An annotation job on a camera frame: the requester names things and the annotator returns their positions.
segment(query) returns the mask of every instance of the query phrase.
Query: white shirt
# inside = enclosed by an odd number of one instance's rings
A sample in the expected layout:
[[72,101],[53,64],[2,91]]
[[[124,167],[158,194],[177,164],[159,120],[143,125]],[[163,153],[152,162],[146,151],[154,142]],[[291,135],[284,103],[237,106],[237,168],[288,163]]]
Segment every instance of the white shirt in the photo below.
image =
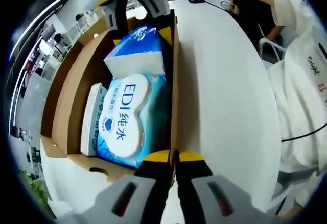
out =
[[[281,62],[269,70],[282,139],[312,132],[327,123],[327,39],[315,13],[302,0],[274,0],[277,25],[297,33]],[[314,135],[282,143],[280,171],[327,167],[327,127]]]

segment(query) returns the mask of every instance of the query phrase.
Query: white table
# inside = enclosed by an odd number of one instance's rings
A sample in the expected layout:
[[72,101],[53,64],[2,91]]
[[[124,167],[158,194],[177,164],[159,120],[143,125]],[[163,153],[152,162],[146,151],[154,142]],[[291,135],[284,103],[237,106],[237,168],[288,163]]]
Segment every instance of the white table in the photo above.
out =
[[[220,0],[209,1],[220,4]],[[200,152],[214,174],[225,175],[251,195],[254,206],[266,211],[277,180],[281,137],[274,94],[261,59],[226,12],[188,1],[172,1],[170,7],[178,18],[181,47],[179,146]],[[144,9],[127,15],[142,18]],[[104,176],[69,159],[50,159],[44,151],[41,156],[50,194],[78,213],[109,186]],[[66,181],[56,180],[58,175]],[[175,215],[169,210],[179,208],[176,194],[170,195],[164,220]]]

